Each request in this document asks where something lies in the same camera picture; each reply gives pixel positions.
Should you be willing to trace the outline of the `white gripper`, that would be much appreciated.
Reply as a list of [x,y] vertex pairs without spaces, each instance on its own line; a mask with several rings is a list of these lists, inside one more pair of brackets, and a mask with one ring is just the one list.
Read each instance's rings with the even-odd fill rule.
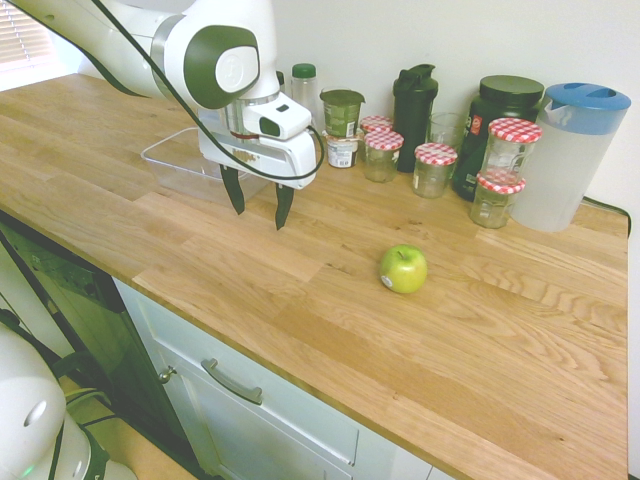
[[241,140],[226,129],[219,111],[203,109],[198,111],[198,115],[219,144],[239,160],[239,163],[233,161],[202,131],[198,132],[203,156],[221,165],[221,178],[236,213],[240,215],[245,211],[245,198],[237,170],[255,174],[251,170],[253,168],[260,171],[259,177],[280,183],[275,187],[277,208],[274,220],[277,230],[283,228],[293,204],[294,189],[303,189],[316,176],[312,173],[316,167],[316,150],[311,133],[305,130],[284,141],[264,136]]

